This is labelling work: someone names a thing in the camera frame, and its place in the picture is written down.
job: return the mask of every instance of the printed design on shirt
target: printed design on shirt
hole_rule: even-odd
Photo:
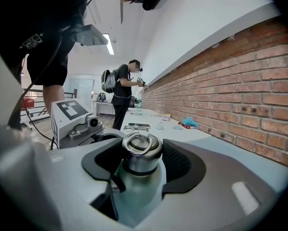
[[[42,43],[42,37],[43,33],[38,35],[37,33],[33,36],[31,36],[27,41],[25,41],[22,45],[25,46],[28,49],[32,49],[36,47],[38,44]]]
[[[88,113],[76,100],[68,100],[57,103],[60,110],[67,116],[69,120],[73,120]]]

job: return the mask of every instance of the table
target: table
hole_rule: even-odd
[[[131,113],[140,113],[142,115],[132,115]],[[197,129],[176,130],[173,126],[178,124],[178,121],[170,119],[170,121],[163,121],[164,130],[157,130],[157,122],[161,120],[157,112],[147,109],[129,108],[124,118],[121,131],[129,134],[124,130],[124,126],[129,123],[143,123],[149,124],[151,129],[149,133],[158,137],[161,141],[163,139],[186,142],[188,144],[196,145],[206,150],[218,152],[230,156],[245,167],[250,169],[265,182],[267,182],[276,192],[282,192],[288,185],[288,167],[276,163],[268,158],[262,157],[255,153],[241,149],[231,143],[218,139],[205,132]]]
[[[115,115],[113,104],[105,102],[92,101],[93,114],[108,114]]]
[[[121,126],[120,131],[122,131],[125,134],[129,134],[130,132],[126,132],[124,130],[125,126],[128,126],[129,123],[142,123],[142,124],[149,124],[151,129],[149,130],[149,133],[159,138],[161,141],[163,139],[169,139],[169,140],[176,140],[180,142],[188,142],[188,141],[194,141],[199,140],[207,137],[211,137],[210,134],[207,134],[205,132],[202,132],[197,129],[186,129],[184,127],[183,130],[177,130],[173,129],[173,126],[178,125],[178,121],[174,119],[170,119],[170,121],[162,121],[161,117],[157,117],[156,115],[159,115],[157,112],[148,110],[148,109],[136,109],[136,108],[129,108],[123,124]],[[156,125],[158,125],[158,122],[162,121],[164,130],[158,130],[156,129]]]

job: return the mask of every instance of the metal ring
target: metal ring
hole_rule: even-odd
[[[146,149],[144,150],[144,151],[142,151],[142,152],[134,152],[134,151],[132,151],[132,150],[130,150],[129,148],[128,148],[128,144],[129,144],[129,142],[132,140],[132,139],[134,139],[135,137],[139,137],[140,136],[140,133],[139,132],[135,132],[135,133],[133,133],[133,134],[131,134],[127,139],[126,139],[126,141],[125,141],[125,143],[124,143],[124,147],[127,149],[127,151],[129,151],[131,154],[133,154],[133,155],[136,155],[136,156],[141,156],[141,155],[144,155],[144,154],[146,154],[149,150],[150,150],[150,148],[152,147],[152,144],[153,144],[153,140],[151,139],[151,138],[148,138],[148,140],[149,140],[149,144],[148,144],[148,146],[146,147]]]

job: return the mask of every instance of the person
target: person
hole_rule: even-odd
[[[141,64],[138,60],[131,60],[128,65],[123,64],[116,71],[115,80],[117,81],[117,83],[111,101],[115,110],[115,120],[113,124],[114,129],[121,129],[121,125],[123,123],[131,101],[131,87],[143,86],[142,82],[130,80],[130,72],[140,72],[140,66]]]
[[[0,0],[0,55],[14,77],[21,81],[21,62],[27,54],[27,69],[33,82],[59,45],[60,30],[71,25],[74,15],[84,14],[87,0]],[[57,54],[35,85],[43,86],[45,106],[64,99],[68,53],[74,42],[63,37]],[[21,129],[20,107],[10,118],[12,128]]]

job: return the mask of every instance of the red box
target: red box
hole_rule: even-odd
[[[196,129],[196,127],[192,127],[192,126],[189,126],[189,125],[185,125],[185,124],[183,124],[183,123],[181,123],[181,122],[179,122],[178,125],[181,125],[181,126],[183,126],[184,128],[186,128],[186,129]]]
[[[21,104],[21,110],[25,110],[25,107],[26,108],[34,108],[35,107],[35,99],[24,98],[24,100],[22,101],[22,104]]]

